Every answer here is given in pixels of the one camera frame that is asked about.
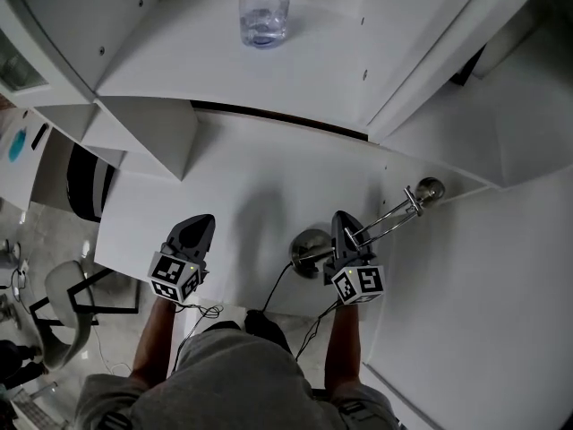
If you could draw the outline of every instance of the white wall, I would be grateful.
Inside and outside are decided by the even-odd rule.
[[[571,199],[569,170],[395,235],[369,364],[445,430],[552,430],[573,409]]]

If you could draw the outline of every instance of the chair seat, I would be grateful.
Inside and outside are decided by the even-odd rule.
[[[64,262],[46,276],[47,299],[59,321],[70,328],[78,328],[78,314],[73,311],[67,290],[83,281],[83,271],[77,262]],[[93,305],[90,290],[81,291],[76,295],[76,301],[80,305]]]

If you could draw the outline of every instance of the person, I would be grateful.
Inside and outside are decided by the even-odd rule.
[[[325,364],[328,401],[316,400],[279,327],[249,311],[245,331],[219,322],[190,339],[167,378],[176,306],[158,299],[129,377],[89,376],[79,429],[397,430],[389,401],[362,385],[358,310],[337,309]]]
[[[30,361],[22,367],[24,360],[33,360],[37,355],[40,355],[37,347],[16,346],[9,340],[0,340],[0,383],[10,390],[45,374],[47,369],[42,363]]]

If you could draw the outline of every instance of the shirt sleeve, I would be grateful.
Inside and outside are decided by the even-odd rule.
[[[398,430],[389,400],[361,383],[345,383],[331,400],[349,428],[356,430]]]
[[[111,374],[88,376],[81,389],[74,426],[78,430],[95,430],[108,414],[125,416],[148,387],[129,377]]]

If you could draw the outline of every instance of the glass panel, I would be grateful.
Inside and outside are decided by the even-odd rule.
[[[47,84],[1,30],[0,78],[13,91]]]

